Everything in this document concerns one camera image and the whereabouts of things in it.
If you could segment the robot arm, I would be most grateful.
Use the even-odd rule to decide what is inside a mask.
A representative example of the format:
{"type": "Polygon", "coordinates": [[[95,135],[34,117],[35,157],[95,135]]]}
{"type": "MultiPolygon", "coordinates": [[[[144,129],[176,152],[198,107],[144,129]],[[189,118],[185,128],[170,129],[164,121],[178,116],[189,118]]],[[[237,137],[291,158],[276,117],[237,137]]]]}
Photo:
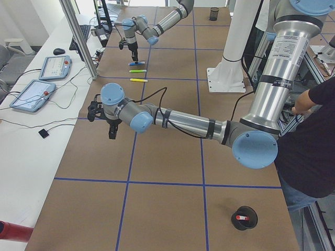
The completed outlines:
{"type": "Polygon", "coordinates": [[[232,101],[245,90],[242,53],[260,6],[260,1],[237,1],[222,59],[207,69],[207,80],[202,81],[207,94],[192,98],[185,87],[173,86],[173,100],[186,106],[198,104],[198,115],[133,100],[116,83],[104,85],[98,113],[109,123],[110,138],[115,138],[120,123],[137,133],[157,124],[228,146],[245,167],[259,169],[272,164],[278,153],[280,112],[309,42],[321,32],[334,1],[270,1],[267,24],[274,42],[253,100],[243,106],[242,117],[232,121],[228,118],[232,101]]]}
{"type": "Polygon", "coordinates": [[[122,50],[123,46],[128,46],[134,64],[138,64],[137,31],[146,39],[149,45],[155,45],[159,40],[159,36],[164,34],[192,12],[194,1],[184,0],[177,2],[179,3],[179,6],[151,28],[148,26],[148,21],[145,15],[125,18],[122,20],[121,25],[125,36],[119,42],[119,48],[122,50]]]}

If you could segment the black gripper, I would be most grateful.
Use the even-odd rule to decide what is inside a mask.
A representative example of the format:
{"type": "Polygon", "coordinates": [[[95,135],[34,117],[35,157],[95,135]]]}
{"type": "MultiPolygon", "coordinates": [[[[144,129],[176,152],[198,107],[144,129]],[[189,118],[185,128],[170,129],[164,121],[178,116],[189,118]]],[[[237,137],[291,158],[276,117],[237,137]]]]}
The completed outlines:
{"type": "Polygon", "coordinates": [[[138,61],[138,43],[128,43],[128,49],[131,51],[131,57],[134,62],[138,61]]]}
{"type": "Polygon", "coordinates": [[[118,125],[121,124],[122,121],[120,119],[110,119],[110,118],[104,118],[104,119],[109,124],[109,131],[108,131],[109,139],[115,140],[117,136],[118,125]]]}

